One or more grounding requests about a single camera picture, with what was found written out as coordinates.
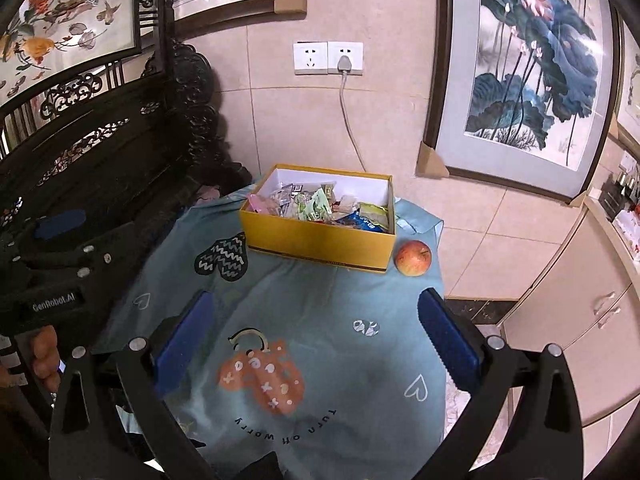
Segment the person's left hand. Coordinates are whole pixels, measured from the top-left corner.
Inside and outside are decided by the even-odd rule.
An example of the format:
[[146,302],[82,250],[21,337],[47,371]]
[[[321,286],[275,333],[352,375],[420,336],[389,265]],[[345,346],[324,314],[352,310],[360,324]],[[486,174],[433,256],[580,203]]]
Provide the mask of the person's left hand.
[[[42,382],[43,387],[50,393],[57,393],[61,383],[58,366],[60,365],[60,354],[58,353],[58,334],[52,325],[43,327],[30,341],[32,349],[32,372]],[[1,388],[17,386],[16,379],[10,374],[10,368],[16,367],[18,358],[11,358],[11,366],[7,366],[2,361],[2,356],[8,356],[13,351],[13,346],[6,336],[1,336]]]

